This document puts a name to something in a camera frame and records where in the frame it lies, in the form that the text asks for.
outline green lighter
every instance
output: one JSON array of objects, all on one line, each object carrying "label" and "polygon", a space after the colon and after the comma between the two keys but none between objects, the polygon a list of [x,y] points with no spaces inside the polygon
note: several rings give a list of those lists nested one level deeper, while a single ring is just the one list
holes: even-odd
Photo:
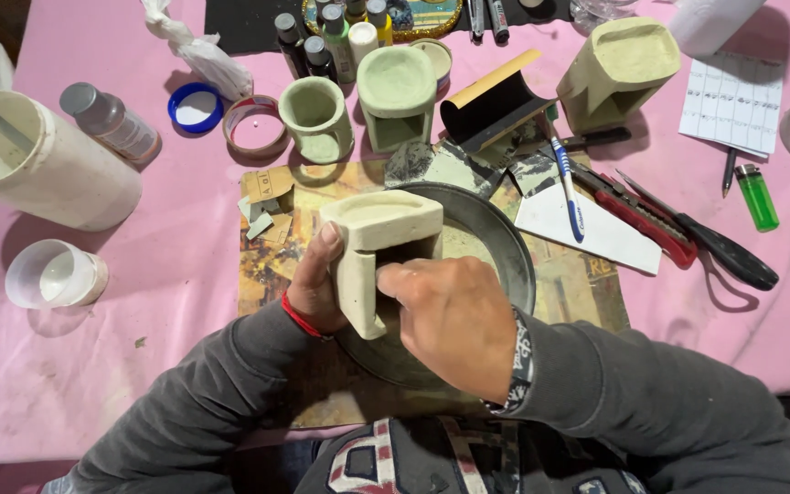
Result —
[{"label": "green lighter", "polygon": [[739,188],[742,190],[746,204],[749,205],[755,228],[761,232],[775,230],[779,226],[779,217],[776,215],[776,208],[770,199],[767,185],[763,182],[761,171],[753,164],[741,164],[737,166],[736,172]]}]

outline glittery tray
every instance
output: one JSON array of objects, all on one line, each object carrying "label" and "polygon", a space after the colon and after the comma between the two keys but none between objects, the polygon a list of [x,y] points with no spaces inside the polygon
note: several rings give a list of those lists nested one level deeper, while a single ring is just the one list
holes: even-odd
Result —
[{"label": "glittery tray", "polygon": [[[413,41],[421,38],[439,38],[453,30],[462,12],[462,0],[408,0],[413,13],[413,28],[409,31],[393,31],[392,38],[398,41]],[[304,22],[307,29],[320,35],[316,25],[316,2],[304,0]]]}]

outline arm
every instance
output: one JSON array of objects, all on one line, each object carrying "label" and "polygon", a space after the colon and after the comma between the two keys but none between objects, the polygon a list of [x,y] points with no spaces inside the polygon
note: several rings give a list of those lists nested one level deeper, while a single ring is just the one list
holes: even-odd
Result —
[{"label": "arm", "polygon": [[158,377],[73,467],[76,491],[232,491],[222,458],[269,410],[271,395],[286,383],[284,368],[321,344],[308,331],[345,325],[327,275],[341,249],[339,230],[326,225],[298,265],[291,304],[271,302],[230,322]]},{"label": "arm", "polygon": [[790,492],[790,420],[757,379],[638,331],[523,318],[534,378],[504,415],[607,441],[655,492]]},{"label": "arm", "polygon": [[518,348],[497,281],[476,258],[378,270],[380,291],[402,304],[405,347],[454,387],[505,405],[500,415],[606,441],[655,492],[790,492],[790,421],[760,381],[637,331],[519,312],[530,348],[524,338]]}]

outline pink tablecloth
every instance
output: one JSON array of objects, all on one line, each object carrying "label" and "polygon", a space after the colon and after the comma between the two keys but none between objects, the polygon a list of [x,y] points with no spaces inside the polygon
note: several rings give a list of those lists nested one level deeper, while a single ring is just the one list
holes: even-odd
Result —
[{"label": "pink tablecloth", "polygon": [[[170,12],[203,31],[202,2],[176,1]],[[646,1],[639,12],[666,20],[674,7]],[[32,4],[14,89],[59,111],[63,88],[91,82],[155,125],[164,144],[142,172],[139,207],[110,231],[81,234],[0,205],[0,462],[79,457],[161,371],[234,317],[240,175],[253,166],[300,163],[290,152],[236,163],[219,129],[193,138],[175,132],[165,106],[170,92],[193,78],[143,19],[136,0]],[[525,49],[539,48],[543,57],[524,73],[539,95],[552,97],[584,38],[557,21],[513,28],[506,48],[488,36],[474,47],[466,32],[444,41],[455,57],[451,94]],[[735,41],[743,53],[788,58],[783,105],[789,107],[790,0],[770,0]],[[776,48],[780,41],[786,49]],[[238,60],[255,75],[260,94],[278,96],[291,81],[280,54]],[[620,270],[627,308],[634,327],[653,338],[695,348],[759,376],[774,391],[790,391],[790,155],[780,143],[763,166],[782,225],[761,235],[739,193],[719,197],[721,147],[677,133],[689,62],[683,57],[682,71],[642,108],[632,123],[635,140],[592,157],[603,171],[617,163],[676,208],[752,249],[782,282],[768,294],[737,286],[745,293],[740,297],[717,279],[710,290],[699,263],[682,272],[664,259],[656,278]],[[347,93],[350,114],[360,120],[357,95]],[[369,155],[362,123],[353,160]],[[434,132],[442,129],[437,118]],[[29,243],[48,237],[108,263],[112,279],[94,306],[38,312],[8,302],[7,265]]]}]

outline plastic bag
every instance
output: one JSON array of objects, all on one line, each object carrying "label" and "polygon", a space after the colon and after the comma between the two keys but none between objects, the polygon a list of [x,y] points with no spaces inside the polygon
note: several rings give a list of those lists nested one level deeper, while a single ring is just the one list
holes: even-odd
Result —
[{"label": "plastic bag", "polygon": [[170,41],[173,55],[184,60],[191,70],[227,99],[236,101],[251,96],[252,74],[217,46],[220,36],[205,34],[195,38],[183,22],[170,18],[167,11],[170,0],[142,0],[142,4],[148,31]]}]

